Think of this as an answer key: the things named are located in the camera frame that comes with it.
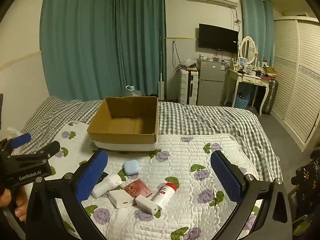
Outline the person's left hand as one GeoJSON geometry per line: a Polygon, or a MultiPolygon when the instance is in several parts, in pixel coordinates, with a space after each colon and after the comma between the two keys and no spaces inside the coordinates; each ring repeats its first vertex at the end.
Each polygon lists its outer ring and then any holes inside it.
{"type": "MultiPolygon", "coordinates": [[[[11,191],[9,189],[4,189],[1,193],[0,207],[7,207],[11,202],[11,191]]],[[[20,187],[20,189],[14,193],[14,203],[15,216],[21,222],[25,222],[28,208],[28,197],[24,186],[20,187]]]]}

